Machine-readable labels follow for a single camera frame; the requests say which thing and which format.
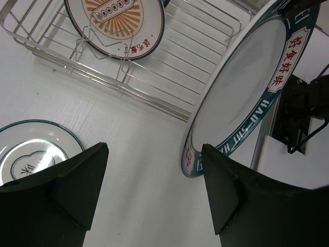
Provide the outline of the white plate orange sunburst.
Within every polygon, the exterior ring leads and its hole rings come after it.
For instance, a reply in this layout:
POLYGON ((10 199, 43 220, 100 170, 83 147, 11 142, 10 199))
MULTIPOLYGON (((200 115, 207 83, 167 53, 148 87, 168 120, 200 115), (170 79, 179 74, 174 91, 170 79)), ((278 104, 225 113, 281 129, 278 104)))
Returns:
POLYGON ((160 44, 165 30, 162 1, 64 1, 81 39, 116 60, 139 60, 160 44))

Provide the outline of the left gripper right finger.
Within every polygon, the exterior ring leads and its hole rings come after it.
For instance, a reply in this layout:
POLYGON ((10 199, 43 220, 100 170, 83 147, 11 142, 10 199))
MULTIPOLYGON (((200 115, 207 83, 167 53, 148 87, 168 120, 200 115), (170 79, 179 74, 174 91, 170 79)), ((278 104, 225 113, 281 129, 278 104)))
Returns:
POLYGON ((328 187, 271 179, 202 147, 215 234, 222 246, 328 246, 328 187))

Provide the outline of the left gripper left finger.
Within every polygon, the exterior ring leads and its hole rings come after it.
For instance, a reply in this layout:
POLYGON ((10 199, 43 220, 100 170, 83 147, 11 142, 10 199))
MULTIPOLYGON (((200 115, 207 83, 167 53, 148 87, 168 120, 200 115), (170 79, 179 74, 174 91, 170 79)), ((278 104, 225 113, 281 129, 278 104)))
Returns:
POLYGON ((108 160, 98 143, 1 186, 1 246, 82 246, 92 227, 108 160))

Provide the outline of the white plate with flower outline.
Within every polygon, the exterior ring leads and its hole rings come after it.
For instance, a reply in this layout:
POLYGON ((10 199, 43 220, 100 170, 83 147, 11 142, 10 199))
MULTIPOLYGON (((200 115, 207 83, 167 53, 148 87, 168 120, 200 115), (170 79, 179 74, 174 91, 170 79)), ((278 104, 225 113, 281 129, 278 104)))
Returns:
POLYGON ((53 121, 27 119, 1 127, 1 185, 54 166, 84 150, 72 131, 53 121))

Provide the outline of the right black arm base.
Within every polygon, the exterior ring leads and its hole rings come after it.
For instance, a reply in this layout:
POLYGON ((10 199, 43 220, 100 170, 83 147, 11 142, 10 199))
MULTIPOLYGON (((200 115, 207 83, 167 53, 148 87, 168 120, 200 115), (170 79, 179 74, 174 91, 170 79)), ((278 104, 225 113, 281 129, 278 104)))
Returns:
POLYGON ((310 82, 292 75, 281 93, 270 136, 289 154, 305 154, 307 142, 327 126, 328 66, 310 82))

